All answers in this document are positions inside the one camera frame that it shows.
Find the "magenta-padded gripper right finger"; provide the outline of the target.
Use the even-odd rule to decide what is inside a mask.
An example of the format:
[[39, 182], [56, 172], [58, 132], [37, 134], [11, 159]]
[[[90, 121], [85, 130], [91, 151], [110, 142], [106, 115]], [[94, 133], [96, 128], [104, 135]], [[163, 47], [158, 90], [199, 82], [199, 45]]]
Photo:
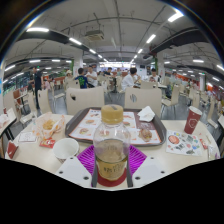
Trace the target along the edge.
[[127, 185], [139, 188], [168, 175], [168, 172], [154, 156], [146, 156], [134, 146], [130, 147]]

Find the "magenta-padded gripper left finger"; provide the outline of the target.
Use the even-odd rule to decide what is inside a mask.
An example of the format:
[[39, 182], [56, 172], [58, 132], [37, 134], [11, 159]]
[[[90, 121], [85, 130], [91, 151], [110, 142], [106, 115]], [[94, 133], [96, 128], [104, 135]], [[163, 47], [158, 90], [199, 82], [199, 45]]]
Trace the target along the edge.
[[93, 186], [95, 155], [92, 146], [78, 156], [68, 157], [56, 171], [56, 175], [84, 188]]

